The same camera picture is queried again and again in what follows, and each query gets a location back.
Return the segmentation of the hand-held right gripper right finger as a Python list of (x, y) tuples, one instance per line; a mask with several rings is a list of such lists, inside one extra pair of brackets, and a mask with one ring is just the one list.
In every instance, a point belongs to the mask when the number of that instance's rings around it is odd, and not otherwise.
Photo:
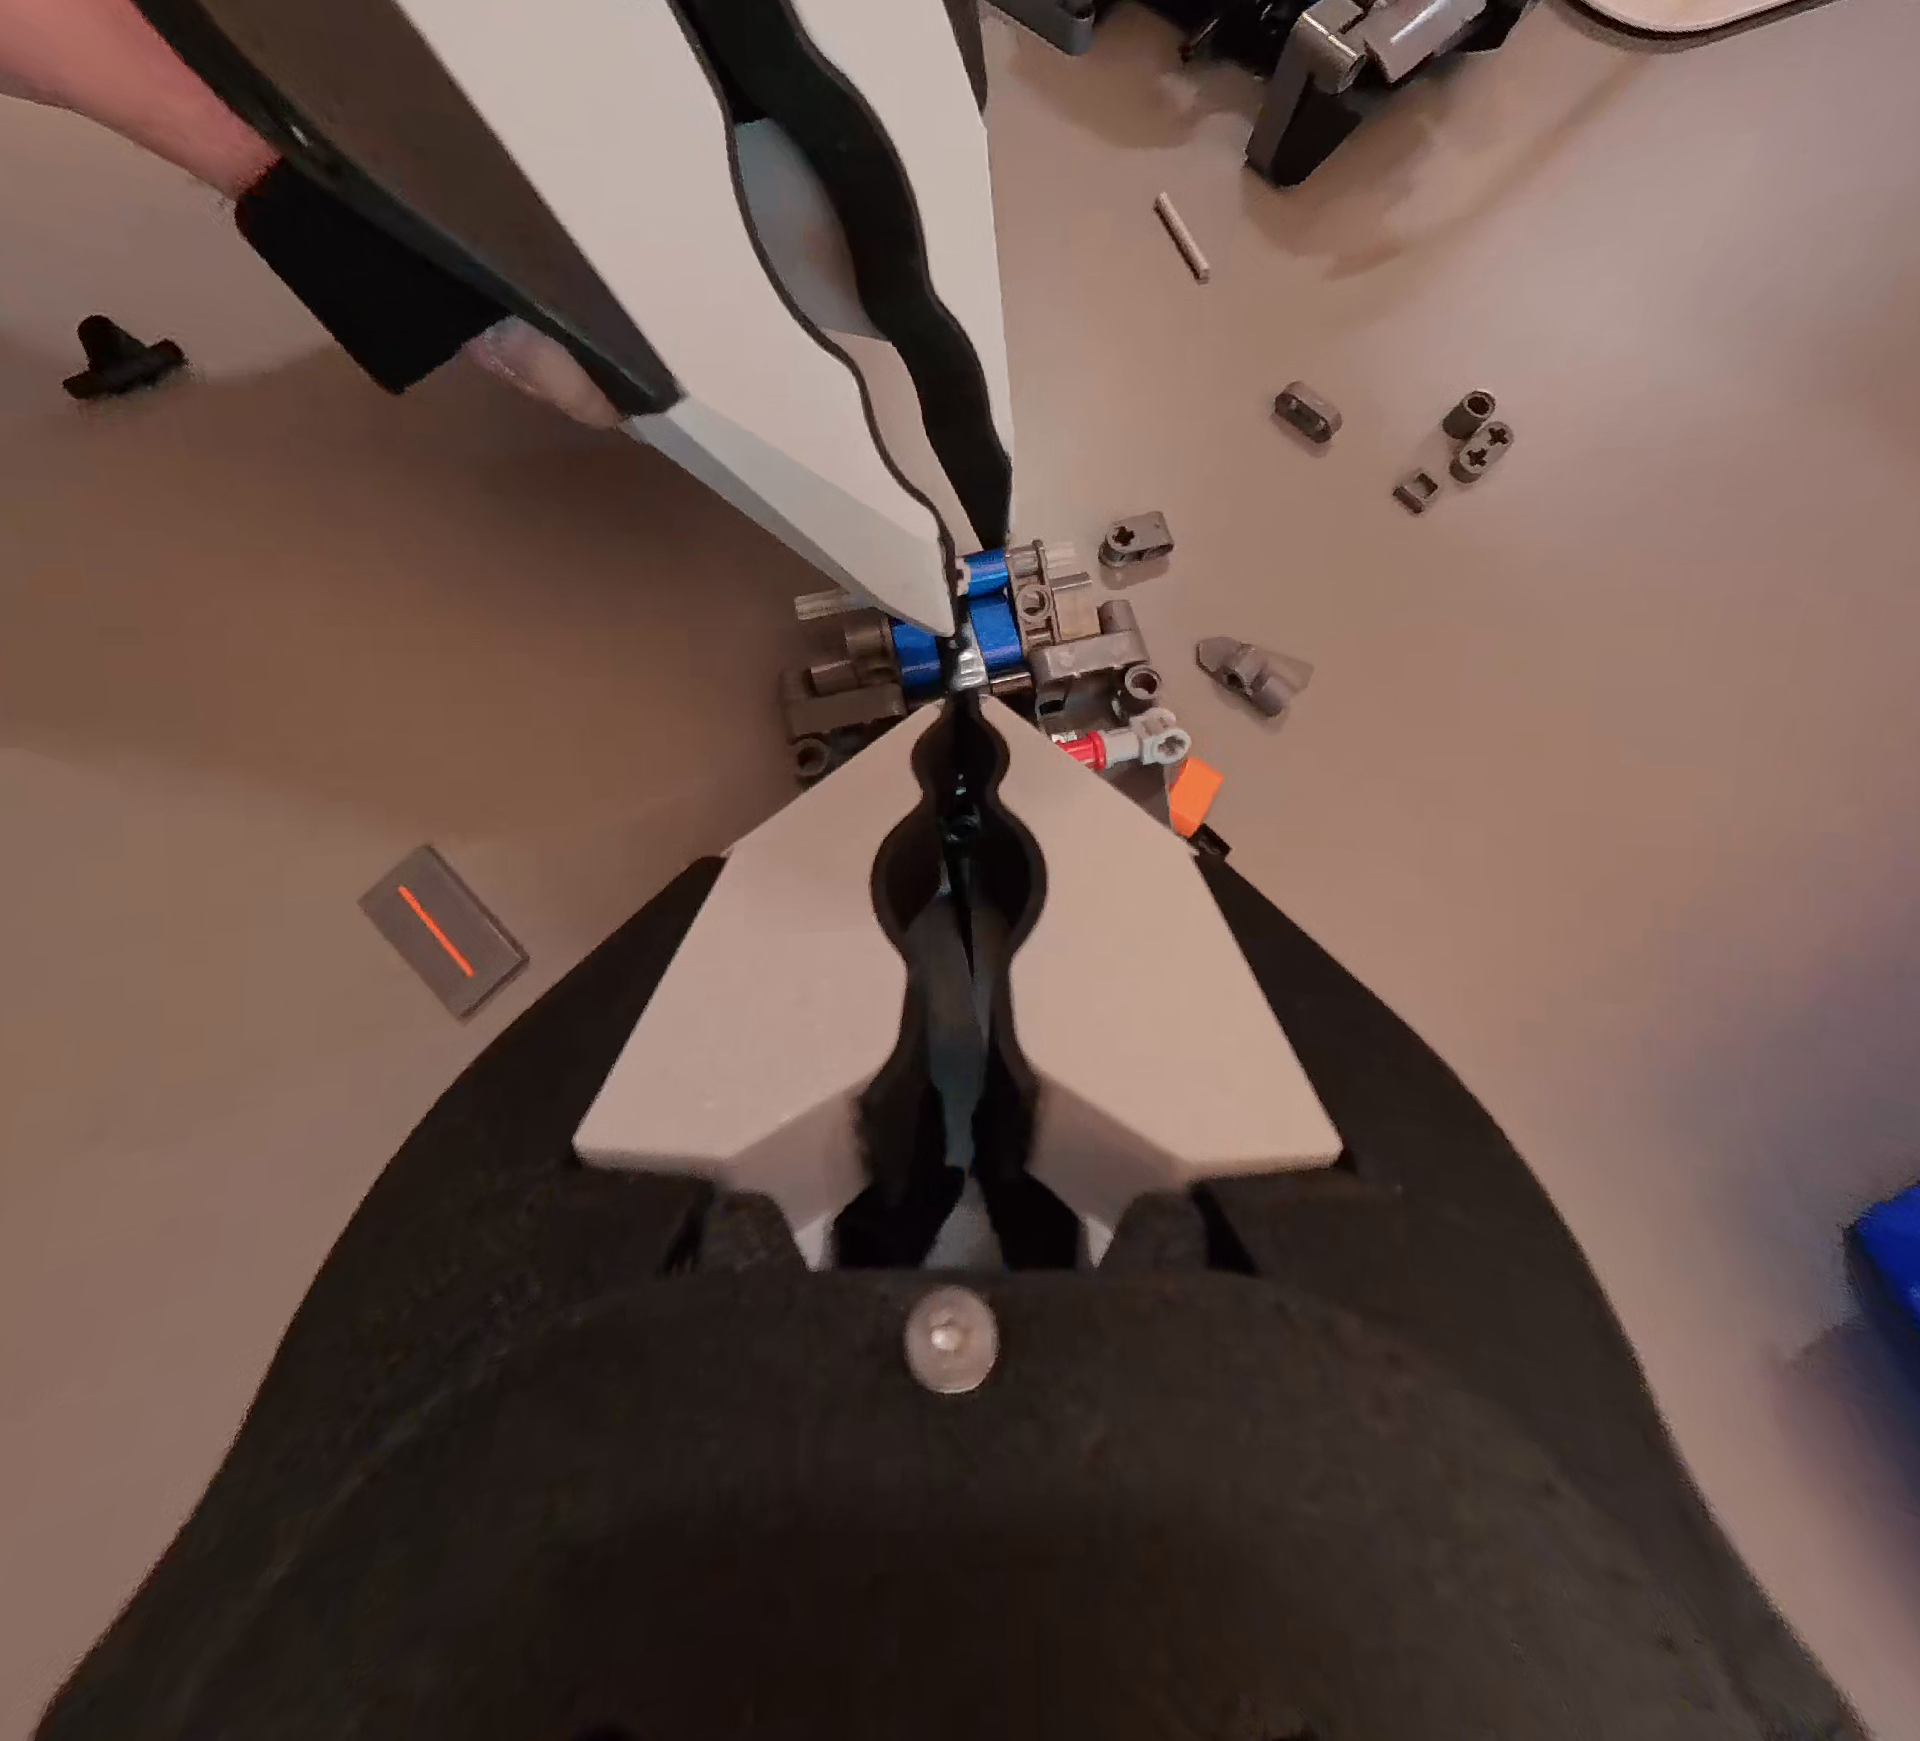
[(1187, 840), (996, 698), (971, 815), (971, 1176), (1012, 1270), (1094, 1264), (1143, 1195), (1341, 1159)]

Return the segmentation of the black t-shaped lego connector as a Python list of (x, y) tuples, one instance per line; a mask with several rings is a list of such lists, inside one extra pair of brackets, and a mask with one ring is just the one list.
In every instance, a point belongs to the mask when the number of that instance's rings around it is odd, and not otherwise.
[(184, 348), (166, 336), (134, 336), (107, 314), (86, 314), (77, 325), (82, 367), (60, 380), (77, 403), (119, 401), (164, 384), (187, 367)]

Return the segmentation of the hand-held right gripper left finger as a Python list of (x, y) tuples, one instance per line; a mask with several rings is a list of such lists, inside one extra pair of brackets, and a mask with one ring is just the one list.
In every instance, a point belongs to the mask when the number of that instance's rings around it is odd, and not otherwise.
[(574, 1132), (593, 1169), (764, 1195), (841, 1260), (919, 1260), (961, 1191), (915, 925), (944, 889), (926, 706), (736, 840)]

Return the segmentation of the grey lego double connector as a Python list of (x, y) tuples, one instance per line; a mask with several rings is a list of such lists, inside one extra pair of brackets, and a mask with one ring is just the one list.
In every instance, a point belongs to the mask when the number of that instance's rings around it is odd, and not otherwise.
[(1449, 473), (1459, 486), (1475, 486), (1514, 447), (1512, 428), (1501, 419), (1489, 389), (1467, 389), (1442, 416), (1450, 444)]

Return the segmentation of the person's left hand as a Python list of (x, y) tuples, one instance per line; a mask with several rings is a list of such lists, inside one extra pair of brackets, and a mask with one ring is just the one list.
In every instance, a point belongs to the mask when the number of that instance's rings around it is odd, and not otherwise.
[(1, 77), (6, 96), (70, 110), (223, 194), (252, 253), (382, 389), (468, 354), (587, 428), (622, 422), (558, 341), (284, 164), (133, 0), (1, 0)]

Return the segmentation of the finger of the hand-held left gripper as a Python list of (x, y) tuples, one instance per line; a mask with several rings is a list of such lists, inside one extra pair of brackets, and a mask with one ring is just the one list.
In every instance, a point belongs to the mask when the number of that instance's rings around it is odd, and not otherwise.
[(973, 538), (1013, 526), (1013, 411), (977, 0), (686, 0), (822, 184)]
[(940, 639), (944, 530), (857, 367), (771, 270), (733, 118), (673, 0), (394, 0), (668, 370), (628, 431)]

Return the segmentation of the blue storage bin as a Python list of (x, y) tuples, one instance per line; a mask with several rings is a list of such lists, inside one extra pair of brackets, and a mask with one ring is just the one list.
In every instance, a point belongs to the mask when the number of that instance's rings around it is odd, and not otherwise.
[(1861, 1312), (1891, 1345), (1917, 1354), (1917, 1182), (1864, 1208), (1844, 1236)]

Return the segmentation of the dark grey lego wing assembly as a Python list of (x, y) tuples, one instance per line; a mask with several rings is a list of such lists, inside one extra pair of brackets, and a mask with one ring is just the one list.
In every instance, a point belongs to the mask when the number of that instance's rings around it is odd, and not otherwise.
[[(781, 1127), (745, 1147), (736, 1182), (767, 1179), (785, 1203), (846, 1203), (865, 1186), (904, 1186), (915, 1163), (924, 1070), (924, 1017), (897, 938), (939, 895), (940, 839), (924, 817), (915, 755), (935, 752), (949, 723), (942, 646), (841, 587), (796, 601), (805, 622), (835, 623), (849, 649), (828, 661), (821, 689), (809, 667), (786, 671), (782, 699), (801, 716), (798, 741), (819, 743), (857, 725), (890, 725), (892, 738), (795, 799), (734, 842), (746, 908), (777, 925), (781, 941), (750, 958), (769, 993), (777, 960), (798, 982), (773, 994), (767, 1047), (745, 1050), (759, 1072), (781, 1064), (801, 1084)], [(1128, 601), (1099, 599), (1071, 550), (1035, 543), (969, 555), (955, 603), (959, 661), (982, 676), (961, 692), (989, 725), (1005, 729), (1013, 806), (1035, 808), (1033, 842), (1052, 839), (1038, 886), (1039, 913), (1013, 958), (1028, 980), (1039, 1079), (1071, 1106), (1112, 1113), (1114, 1133), (1160, 1146), (1147, 1106), (1182, 1076), (1190, 1024), (1171, 1018), (1171, 997), (1202, 985), (1195, 966), (1171, 960), (1167, 943), (1194, 941), (1207, 896), (1187, 847), (1163, 823), (1147, 825), (1069, 750), (1041, 743), (1055, 729), (1137, 743), (1135, 718), (1118, 716), (1147, 653)]]

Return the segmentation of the grey tile with orange stripe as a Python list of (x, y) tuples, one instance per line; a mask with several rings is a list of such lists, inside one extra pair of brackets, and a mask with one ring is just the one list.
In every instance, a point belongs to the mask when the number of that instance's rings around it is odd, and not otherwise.
[(508, 927), (429, 845), (394, 864), (357, 906), (458, 1021), (472, 1018), (528, 965)]

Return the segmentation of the grey angled lego piece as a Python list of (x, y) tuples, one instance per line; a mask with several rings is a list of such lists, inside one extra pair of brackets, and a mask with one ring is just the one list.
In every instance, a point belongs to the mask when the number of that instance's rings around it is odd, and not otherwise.
[(1313, 664), (1306, 660), (1232, 635), (1195, 641), (1194, 664), (1222, 692), (1235, 696), (1265, 719), (1283, 718), (1313, 679)]

